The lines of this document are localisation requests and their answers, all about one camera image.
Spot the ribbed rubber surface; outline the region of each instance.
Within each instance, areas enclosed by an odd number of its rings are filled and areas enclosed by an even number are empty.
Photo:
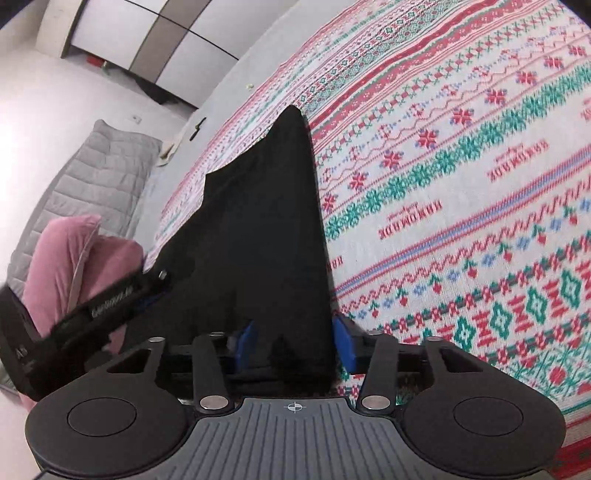
[[[170,458],[129,480],[458,480],[419,458],[386,419],[344,398],[248,398],[225,417],[199,421]],[[61,480],[45,474],[39,480]],[[551,480],[540,472],[528,480]]]

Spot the red snowflake pattern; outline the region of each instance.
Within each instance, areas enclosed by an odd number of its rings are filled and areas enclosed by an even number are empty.
[[[386,150],[384,152],[384,159],[379,166],[382,168],[389,168],[390,170],[396,170],[400,165],[400,160],[402,160],[403,156],[404,152],[392,152]]]
[[[486,67],[474,67],[472,72],[476,73],[479,77],[488,76],[488,69]]]
[[[364,187],[363,183],[368,179],[368,177],[369,174],[367,172],[353,172],[353,180],[349,182],[349,190],[357,190],[358,192],[361,192]]]
[[[565,36],[566,29],[564,29],[563,27],[550,27],[550,35],[553,35],[554,33],[558,33],[559,35]]]
[[[538,82],[537,76],[537,72],[517,72],[517,83],[535,85]]]
[[[325,168],[322,172],[322,182],[328,183],[330,181],[330,177],[332,175],[332,168]]]
[[[327,193],[324,196],[324,200],[322,201],[321,208],[327,213],[332,212],[333,209],[335,208],[335,202],[338,197],[339,197],[338,195],[332,195],[330,193]]]
[[[544,59],[544,67],[549,69],[563,69],[564,63],[562,57],[546,57]]]
[[[470,125],[472,123],[472,115],[474,115],[472,108],[454,108],[450,123],[452,125]]]
[[[443,88],[441,89],[441,92],[444,93],[445,95],[454,97],[457,94],[457,89],[454,89],[454,87],[452,87],[450,85],[444,85]]]
[[[425,111],[424,108],[421,107],[420,104],[418,103],[414,103],[410,106],[411,112],[413,113],[413,116],[416,117],[421,117],[423,116],[423,112]]]
[[[380,137],[382,140],[387,140],[390,138],[391,133],[392,127],[388,124],[382,124],[378,128],[378,137]]]
[[[514,60],[518,58],[517,53],[515,52],[515,50],[501,50],[501,54],[507,55],[508,58],[514,59]]]
[[[415,144],[416,147],[435,148],[437,145],[437,137],[439,136],[439,130],[427,130],[423,128],[418,132],[418,140]]]
[[[494,88],[489,88],[486,91],[486,98],[484,99],[485,103],[490,103],[491,105],[504,105],[505,104],[505,96],[507,95],[507,90],[495,90]]]
[[[585,50],[585,47],[574,47],[571,45],[569,46],[569,54],[579,57],[586,57],[587,51]]]

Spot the bed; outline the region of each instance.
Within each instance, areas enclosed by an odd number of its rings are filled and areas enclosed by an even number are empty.
[[[205,175],[293,104],[314,144],[333,309],[403,342],[445,337],[538,389],[568,425],[554,474],[588,478],[589,53],[589,27],[557,1],[301,0],[152,174],[135,233],[146,268]],[[354,400],[361,382],[342,372],[338,390]]]

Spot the circular pad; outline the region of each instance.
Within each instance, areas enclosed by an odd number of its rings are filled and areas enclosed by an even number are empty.
[[[486,437],[507,435],[523,423],[523,415],[511,402],[492,397],[476,397],[460,402],[453,410],[459,426]]]
[[[526,475],[552,460],[564,440],[560,410],[490,372],[444,374],[406,405],[402,429],[424,460],[476,478]]]
[[[137,416],[135,407],[118,398],[93,398],[75,406],[68,423],[88,437],[108,437],[124,431]]]
[[[41,400],[25,434],[43,468],[68,478],[119,478],[169,455],[187,426],[180,402],[141,374],[98,372]]]

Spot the gray quilted comforter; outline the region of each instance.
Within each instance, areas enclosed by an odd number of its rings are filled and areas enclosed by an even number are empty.
[[[12,254],[7,281],[19,297],[39,236],[50,220],[98,214],[101,235],[133,236],[141,213],[137,206],[161,145],[147,135],[96,121],[80,150],[41,197]]]

